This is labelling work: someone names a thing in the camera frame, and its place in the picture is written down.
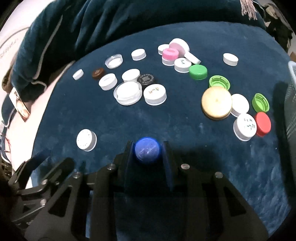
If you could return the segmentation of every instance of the light green bottle cap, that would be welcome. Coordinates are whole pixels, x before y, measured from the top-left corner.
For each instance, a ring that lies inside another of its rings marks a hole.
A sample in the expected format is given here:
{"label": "light green bottle cap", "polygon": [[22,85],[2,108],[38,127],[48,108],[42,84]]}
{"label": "light green bottle cap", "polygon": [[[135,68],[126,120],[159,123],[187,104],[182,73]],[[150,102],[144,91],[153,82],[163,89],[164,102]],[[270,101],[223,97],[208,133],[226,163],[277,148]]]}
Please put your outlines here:
{"label": "light green bottle cap", "polygon": [[189,68],[189,75],[195,80],[204,80],[207,77],[207,68],[200,64],[192,65]]}
{"label": "light green bottle cap", "polygon": [[230,83],[229,83],[228,79],[226,79],[225,77],[223,77],[221,75],[214,75],[209,80],[209,87],[213,87],[213,86],[221,86],[221,87],[229,90]]}
{"label": "light green bottle cap", "polygon": [[269,103],[264,95],[260,93],[256,93],[252,99],[252,106],[254,110],[258,112],[268,112],[269,111]]}

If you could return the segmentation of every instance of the pink bottle cap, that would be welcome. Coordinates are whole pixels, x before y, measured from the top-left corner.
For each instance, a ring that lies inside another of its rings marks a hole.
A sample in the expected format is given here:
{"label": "pink bottle cap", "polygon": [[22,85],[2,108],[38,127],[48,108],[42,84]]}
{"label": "pink bottle cap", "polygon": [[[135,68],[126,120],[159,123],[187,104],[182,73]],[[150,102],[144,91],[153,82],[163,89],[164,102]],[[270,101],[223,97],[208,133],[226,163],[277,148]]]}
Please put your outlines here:
{"label": "pink bottle cap", "polygon": [[177,58],[179,58],[179,51],[172,48],[164,49],[163,58],[166,60],[175,61]]}

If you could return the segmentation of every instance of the metal rivet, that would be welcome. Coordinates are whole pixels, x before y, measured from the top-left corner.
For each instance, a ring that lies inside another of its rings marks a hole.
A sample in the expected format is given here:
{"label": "metal rivet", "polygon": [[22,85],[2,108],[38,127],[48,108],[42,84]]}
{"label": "metal rivet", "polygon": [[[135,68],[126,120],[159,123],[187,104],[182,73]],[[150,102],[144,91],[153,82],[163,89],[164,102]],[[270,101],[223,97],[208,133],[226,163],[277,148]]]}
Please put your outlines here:
{"label": "metal rivet", "polygon": [[42,184],[42,185],[47,184],[47,179],[43,180],[43,181],[41,182],[41,184]]}
{"label": "metal rivet", "polygon": [[223,177],[223,173],[221,173],[221,172],[215,172],[215,177],[216,178],[222,178]]}
{"label": "metal rivet", "polygon": [[108,170],[114,170],[115,168],[116,168],[116,165],[115,165],[114,163],[111,163],[111,164],[107,167]]}
{"label": "metal rivet", "polygon": [[188,170],[190,168],[190,166],[188,164],[186,164],[186,163],[183,163],[181,165],[181,168],[184,169],[184,170]]}
{"label": "metal rivet", "polygon": [[73,174],[73,177],[74,177],[74,178],[80,178],[80,176],[81,176],[81,172],[75,172],[75,173]]}
{"label": "metal rivet", "polygon": [[46,199],[41,199],[41,201],[40,201],[40,205],[41,206],[44,206],[46,204]]}

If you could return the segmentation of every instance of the blue tablecloth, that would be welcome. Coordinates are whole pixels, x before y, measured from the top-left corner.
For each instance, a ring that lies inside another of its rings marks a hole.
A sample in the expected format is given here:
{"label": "blue tablecloth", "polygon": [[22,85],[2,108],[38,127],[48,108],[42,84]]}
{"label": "blue tablecloth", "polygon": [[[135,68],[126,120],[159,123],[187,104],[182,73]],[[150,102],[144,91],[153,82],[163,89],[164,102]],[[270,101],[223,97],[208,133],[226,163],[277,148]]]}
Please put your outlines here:
{"label": "blue tablecloth", "polygon": [[[205,80],[193,80],[189,74],[178,73],[174,67],[162,64],[157,47],[177,37],[184,39],[191,53],[207,67]],[[131,52],[138,48],[144,48],[147,57],[133,61]],[[122,65],[107,69],[105,60],[117,53],[123,56]],[[226,65],[224,53],[235,54],[239,58],[238,65]],[[271,234],[290,210],[288,197],[293,189],[290,170],[286,168],[289,151],[285,145],[283,124],[284,96],[289,81],[288,60],[285,51],[263,29],[238,23],[178,23],[145,30],[107,44],[77,61],[57,83],[33,149],[34,155],[48,148],[53,157],[34,172],[33,183],[36,184],[45,171],[65,157],[74,158],[80,171],[97,171],[123,152],[128,140],[151,136],[160,142],[169,141],[184,162],[201,170],[223,172],[255,209]],[[134,105],[122,106],[113,97],[114,89],[103,91],[91,77],[92,71],[99,67],[114,73],[118,84],[128,69],[137,68],[141,74],[152,74],[165,86],[168,98],[160,106],[146,104],[143,97]],[[75,81],[72,75],[78,69],[82,69],[84,75]],[[268,135],[242,142],[233,133],[235,117],[230,115],[225,120],[212,121],[203,114],[201,96],[213,75],[226,77],[231,83],[230,93],[240,93],[248,99],[251,115],[255,115],[251,106],[254,94],[265,95],[270,103],[268,116],[272,124]],[[97,135],[98,142],[91,152],[80,150],[76,145],[77,134],[82,129],[90,129]],[[145,213],[145,207],[140,209],[141,219],[136,219],[134,224],[138,229],[134,229],[149,233],[147,240],[157,240],[161,227],[166,224],[154,222],[155,215],[151,219],[148,217],[151,213]],[[158,227],[155,232],[141,229],[141,222],[146,218],[151,219],[150,228]]]}

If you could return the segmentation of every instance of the yellow lid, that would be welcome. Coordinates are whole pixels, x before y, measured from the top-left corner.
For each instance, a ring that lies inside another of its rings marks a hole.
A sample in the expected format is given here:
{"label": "yellow lid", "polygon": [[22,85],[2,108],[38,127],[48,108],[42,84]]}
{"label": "yellow lid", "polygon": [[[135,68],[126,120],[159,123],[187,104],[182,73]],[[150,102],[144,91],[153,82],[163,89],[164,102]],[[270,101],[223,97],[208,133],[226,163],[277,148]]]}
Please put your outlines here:
{"label": "yellow lid", "polygon": [[202,95],[202,109],[213,120],[226,118],[229,116],[231,108],[231,94],[223,87],[210,87]]}

